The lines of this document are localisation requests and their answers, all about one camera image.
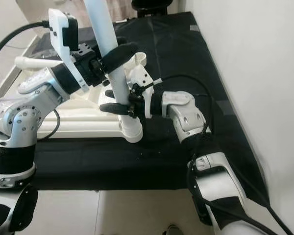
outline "white pole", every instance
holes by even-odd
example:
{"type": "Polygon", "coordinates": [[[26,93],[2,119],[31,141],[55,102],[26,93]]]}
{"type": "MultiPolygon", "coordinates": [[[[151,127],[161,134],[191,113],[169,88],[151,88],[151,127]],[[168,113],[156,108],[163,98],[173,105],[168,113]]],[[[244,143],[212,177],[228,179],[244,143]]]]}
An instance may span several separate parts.
{"type": "MultiPolygon", "coordinates": [[[[100,53],[105,56],[118,46],[106,0],[84,0],[100,53]]],[[[123,67],[109,74],[109,80],[116,101],[129,104],[129,89],[123,67]]],[[[138,142],[143,137],[142,125],[138,118],[120,116],[124,137],[129,142],[138,142]]]]}

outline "white pipe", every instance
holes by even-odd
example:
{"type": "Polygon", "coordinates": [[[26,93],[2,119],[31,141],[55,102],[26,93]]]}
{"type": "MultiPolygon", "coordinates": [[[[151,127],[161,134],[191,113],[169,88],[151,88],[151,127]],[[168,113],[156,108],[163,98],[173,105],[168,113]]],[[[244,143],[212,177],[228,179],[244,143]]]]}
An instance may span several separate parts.
{"type": "Polygon", "coordinates": [[[42,69],[44,67],[53,67],[63,63],[61,60],[44,60],[33,59],[25,56],[15,57],[14,64],[16,67],[24,69],[42,69]]]}
{"type": "MultiPolygon", "coordinates": [[[[106,0],[84,0],[91,21],[100,53],[105,56],[118,46],[106,0]]],[[[119,67],[109,74],[109,80],[116,101],[129,104],[129,88],[123,67],[119,67]]],[[[129,142],[137,142],[143,137],[142,125],[138,118],[120,116],[124,137],[129,142]]]]}

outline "black cloth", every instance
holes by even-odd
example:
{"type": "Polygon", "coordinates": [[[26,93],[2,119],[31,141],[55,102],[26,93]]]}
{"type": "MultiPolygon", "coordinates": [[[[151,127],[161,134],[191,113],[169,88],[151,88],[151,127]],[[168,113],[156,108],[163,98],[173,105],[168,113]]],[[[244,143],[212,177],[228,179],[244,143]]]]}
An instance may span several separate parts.
{"type": "MultiPolygon", "coordinates": [[[[230,163],[240,169],[265,196],[266,188],[242,128],[234,115],[208,47],[190,12],[146,17],[114,24],[117,36],[136,42],[147,54],[146,70],[153,79],[188,73],[202,79],[215,103],[216,139],[230,163]]],[[[95,45],[91,28],[79,30],[79,41],[95,45]]],[[[51,48],[45,35],[34,52],[51,48]]],[[[204,90],[187,78],[170,79],[160,91],[204,90]]],[[[208,99],[196,97],[207,116],[208,99]]],[[[188,154],[180,145],[170,119],[146,120],[144,138],[132,144],[124,139],[51,139],[39,142],[33,181],[39,189],[178,189],[186,188],[188,154]]],[[[249,198],[257,200],[243,184],[249,198]]]]}

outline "tile floor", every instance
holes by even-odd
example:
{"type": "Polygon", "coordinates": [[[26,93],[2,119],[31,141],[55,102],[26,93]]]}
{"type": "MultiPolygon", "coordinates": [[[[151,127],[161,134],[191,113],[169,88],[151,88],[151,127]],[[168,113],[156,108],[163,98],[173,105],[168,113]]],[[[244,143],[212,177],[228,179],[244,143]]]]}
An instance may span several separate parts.
{"type": "Polygon", "coordinates": [[[210,235],[187,190],[40,191],[30,226],[16,235],[210,235]]]}

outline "white wall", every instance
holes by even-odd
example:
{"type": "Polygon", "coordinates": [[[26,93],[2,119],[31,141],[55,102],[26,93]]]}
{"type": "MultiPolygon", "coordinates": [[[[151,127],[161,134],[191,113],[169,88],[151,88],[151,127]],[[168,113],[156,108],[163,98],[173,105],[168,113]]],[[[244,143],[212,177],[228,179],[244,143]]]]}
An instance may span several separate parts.
{"type": "MultiPolygon", "coordinates": [[[[28,21],[22,14],[14,0],[0,0],[0,41],[10,32],[18,27],[28,24],[28,21]]],[[[15,47],[27,47],[35,33],[27,30],[19,36],[12,39],[8,45],[15,47]]],[[[8,75],[14,65],[14,58],[24,49],[5,47],[0,52],[0,83],[8,75]]]]}
{"type": "Polygon", "coordinates": [[[181,0],[191,10],[294,231],[294,0],[181,0]]]}

